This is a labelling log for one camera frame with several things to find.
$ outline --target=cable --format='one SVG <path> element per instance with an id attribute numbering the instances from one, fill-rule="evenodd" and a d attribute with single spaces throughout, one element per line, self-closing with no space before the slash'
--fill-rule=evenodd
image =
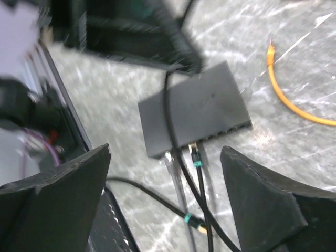
<path id="1" fill-rule="evenodd" d="M 188 18 L 188 15 L 190 13 L 191 8 L 193 7 L 193 5 L 195 4 L 196 0 L 189 0 L 189 2 L 187 3 L 187 6 L 184 10 L 184 13 L 182 15 L 182 17 L 180 18 L 180 26 L 182 27 L 183 23 L 185 22 L 185 20 Z"/>
<path id="2" fill-rule="evenodd" d="M 54 160 L 55 166 L 60 165 L 60 159 L 58 158 L 57 152 L 55 151 L 54 147 L 51 144 L 48 143 L 48 141 L 46 141 L 38 133 L 36 133 L 32 130 L 26 129 L 25 132 L 26 132 L 27 135 L 35 138 L 40 143 L 44 144 L 44 146 L 49 150 L 49 152 L 50 152 L 50 154 L 51 154 L 51 156 Z"/>
<path id="3" fill-rule="evenodd" d="M 269 74 L 269 79 L 272 83 L 273 89 L 279 99 L 283 102 L 284 105 L 287 106 L 291 111 L 293 111 L 295 114 L 298 114 L 299 116 L 316 122 L 316 123 L 321 123 L 329 126 L 336 126 L 336 120 L 329 120 L 329 119 L 324 119 L 320 117 L 316 117 L 315 115 L 309 114 L 301 109 L 299 109 L 297 106 L 295 106 L 288 98 L 283 94 L 281 91 L 278 82 L 275 78 L 274 75 L 274 55 L 275 55 L 275 47 L 272 44 L 272 41 L 270 41 L 268 50 L 267 50 L 267 56 L 266 56 L 266 61 L 267 61 L 267 68 L 268 68 L 268 74 Z"/>
<path id="4" fill-rule="evenodd" d="M 203 181 L 203 175 L 202 175 L 203 162 L 202 162 L 201 154 L 200 154 L 200 151 L 198 150 L 196 143 L 190 144 L 189 150 L 190 150 L 190 155 L 191 155 L 193 164 L 197 170 L 199 192 L 201 193 L 201 197 L 204 200 L 205 204 L 207 205 L 204 181 Z M 211 223 L 209 222 L 206 216 L 204 216 L 204 219 L 205 219 L 205 225 L 206 225 L 206 230 L 207 230 L 208 247 L 209 247 L 208 251 L 213 252 L 214 251 L 214 241 L 213 241 L 213 236 L 212 236 Z"/>
<path id="5" fill-rule="evenodd" d="M 167 207 L 169 210 L 171 210 L 172 212 L 174 212 L 175 214 L 177 214 L 178 216 L 184 218 L 184 221 L 186 223 L 188 223 L 190 226 L 196 228 L 199 232 L 206 234 L 207 230 L 205 228 L 205 222 L 204 220 L 196 217 L 195 215 L 191 214 L 191 213 L 185 213 L 183 211 L 181 211 L 180 209 L 178 209 L 176 206 L 174 206 L 173 204 L 169 203 L 168 200 L 164 199 L 163 197 L 159 196 L 157 193 L 153 192 L 152 190 L 146 188 L 145 186 L 132 181 L 132 180 L 128 180 L 127 178 L 122 178 L 122 177 L 107 177 L 106 181 L 119 181 L 119 182 L 123 182 L 123 183 L 127 183 L 130 185 L 133 185 L 134 187 L 142 190 L 144 193 L 148 194 L 149 196 L 151 196 L 153 199 L 157 200 L 159 203 L 161 203 L 162 205 L 164 205 L 165 207 Z"/>
<path id="6" fill-rule="evenodd" d="M 168 99 L 168 84 L 169 84 L 169 75 L 170 73 L 167 72 L 164 79 L 164 87 L 163 87 L 163 112 L 164 112 L 164 118 L 165 123 L 167 126 L 167 131 L 169 134 L 170 141 L 172 143 L 173 152 L 176 153 L 176 157 L 178 160 L 178 163 L 181 167 L 181 170 L 183 172 L 183 175 L 185 176 L 187 183 L 195 196 L 195 199 L 197 203 L 200 205 L 200 208 L 202 209 L 204 216 L 210 221 L 211 225 L 214 227 L 215 231 L 218 233 L 219 237 L 222 239 L 222 241 L 228 246 L 229 249 L 231 249 L 232 252 L 240 252 L 240 250 L 237 248 L 237 246 L 229 239 L 229 237 L 224 233 L 222 228 L 220 227 L 219 223 L 216 221 L 210 210 L 208 209 L 206 203 L 199 195 L 195 184 L 193 183 L 193 180 L 191 176 L 189 175 L 187 168 L 184 165 L 181 150 L 179 149 L 179 145 L 176 140 L 175 131 L 172 123 L 172 117 L 171 117 L 171 111 L 170 111 L 170 101 Z"/>
<path id="7" fill-rule="evenodd" d="M 185 198 L 185 194 L 184 194 L 184 190 L 183 190 L 183 184 L 181 181 L 181 176 L 180 176 L 180 167 L 179 165 L 176 163 L 175 158 L 173 157 L 173 155 L 170 152 L 166 152 L 165 154 L 165 165 L 168 169 L 169 174 L 172 177 L 173 180 L 173 184 L 175 187 L 175 191 L 176 191 L 176 195 L 177 195 L 177 200 L 178 200 L 178 204 L 180 205 L 180 208 L 182 211 L 184 211 L 185 213 L 188 212 L 188 206 L 187 206 L 187 202 L 186 202 L 186 198 Z M 189 248 L 191 252 L 196 252 L 196 244 L 195 244 L 195 238 L 193 235 L 193 232 L 190 228 L 190 225 L 188 225 L 188 223 L 184 223 L 184 228 L 185 228 L 185 235 L 187 237 L 187 241 L 189 244 Z"/>

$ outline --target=gray marble surface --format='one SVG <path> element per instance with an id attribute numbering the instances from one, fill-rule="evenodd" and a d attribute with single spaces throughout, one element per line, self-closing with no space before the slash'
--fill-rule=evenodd
<path id="1" fill-rule="evenodd" d="M 179 13 L 185 1 L 170 4 Z M 204 144 L 210 208 L 238 244 L 219 161 L 224 145 L 297 181 L 336 188 L 335 128 L 291 113 L 265 72 L 272 37 L 276 76 L 288 98 L 314 115 L 336 119 L 336 2 L 200 0 L 186 31 L 203 50 L 207 67 L 229 62 L 253 121 L 253 129 Z M 105 62 L 59 46 L 50 51 L 92 144 L 111 146 L 110 175 L 142 182 L 177 203 L 164 163 L 146 157 L 137 105 L 161 89 L 163 72 Z M 174 82 L 184 78 L 175 76 Z M 188 157 L 186 162 L 191 167 Z M 141 251 L 188 251 L 181 219 L 128 185 L 111 186 Z M 191 212 L 201 214 L 187 185 L 185 191 Z M 207 251 L 206 236 L 195 233 L 195 238 L 198 251 Z M 229 250 L 216 240 L 215 251 Z"/>

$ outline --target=purple cable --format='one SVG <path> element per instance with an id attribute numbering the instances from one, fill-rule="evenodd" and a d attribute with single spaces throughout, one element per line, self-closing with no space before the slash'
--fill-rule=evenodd
<path id="1" fill-rule="evenodd" d="M 42 136 L 40 136 L 38 133 L 32 130 L 26 129 L 25 132 L 27 135 L 30 135 L 31 137 L 35 138 L 40 143 L 44 144 L 44 146 L 47 147 L 47 149 L 49 150 L 51 156 L 53 156 L 52 158 L 54 159 L 55 166 L 60 165 L 60 160 L 58 158 L 57 152 L 55 151 L 54 147 L 51 146 L 50 143 L 48 143 Z"/>

